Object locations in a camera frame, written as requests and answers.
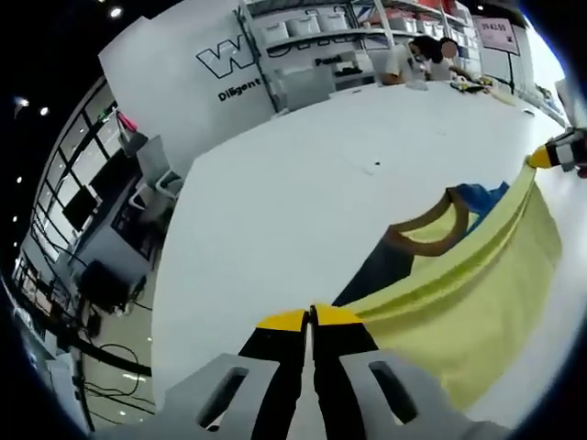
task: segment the person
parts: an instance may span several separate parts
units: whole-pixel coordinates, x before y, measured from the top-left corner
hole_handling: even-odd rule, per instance
[[[416,37],[407,44],[397,44],[389,51],[382,74],[383,85],[396,85],[424,80],[428,60],[442,61],[438,41],[429,36]]]
[[[457,42],[448,37],[443,37],[438,42],[442,59],[438,62],[431,59],[429,63],[429,80],[430,81],[450,81],[453,72],[464,77],[467,81],[473,82],[471,75],[464,69],[455,66],[452,59],[459,53]]]

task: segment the white tabletop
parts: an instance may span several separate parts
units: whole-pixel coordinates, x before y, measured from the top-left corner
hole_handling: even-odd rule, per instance
[[[529,104],[516,108],[445,83],[428,85],[427,92],[396,86],[341,95],[258,126],[194,162],[154,300],[160,407],[165,390],[217,355],[237,353],[263,317],[332,302],[390,223],[422,214],[447,186],[511,182],[525,155],[562,131],[536,109],[534,116],[522,112]],[[550,318],[528,344],[532,362],[550,365],[540,374],[532,368],[532,386],[542,390],[586,304],[579,285],[587,278],[573,268],[587,259],[587,182],[560,170],[541,171],[538,182],[565,245]],[[517,374],[527,374],[526,366]],[[510,392],[515,379],[505,379],[501,391]],[[471,415],[512,424],[536,396],[530,401],[520,391],[508,412],[498,385]]]

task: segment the white shirt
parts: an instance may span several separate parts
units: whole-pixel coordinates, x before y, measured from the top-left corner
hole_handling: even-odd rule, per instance
[[[428,69],[430,70],[430,80],[432,81],[450,81],[452,79],[452,60],[443,58],[438,64],[430,62]]]
[[[425,79],[422,64],[414,59],[412,51],[405,44],[398,44],[389,50],[385,73],[400,76],[406,83]]]

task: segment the floor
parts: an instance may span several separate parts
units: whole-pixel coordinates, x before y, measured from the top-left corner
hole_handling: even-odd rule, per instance
[[[138,297],[139,304],[151,309],[158,267],[157,258],[155,269],[147,277],[144,291]],[[127,315],[105,313],[100,335],[93,342],[124,359],[136,361],[136,355],[139,364],[150,367],[150,323],[151,311],[137,305],[131,305]],[[142,422],[155,412],[151,378],[137,377],[89,356],[83,357],[83,373],[85,398],[96,430],[113,424]]]

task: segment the price sign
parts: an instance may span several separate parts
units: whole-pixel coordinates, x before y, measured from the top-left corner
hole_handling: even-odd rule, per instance
[[[503,50],[514,55],[520,54],[509,20],[506,18],[476,18],[475,23],[485,48]]]

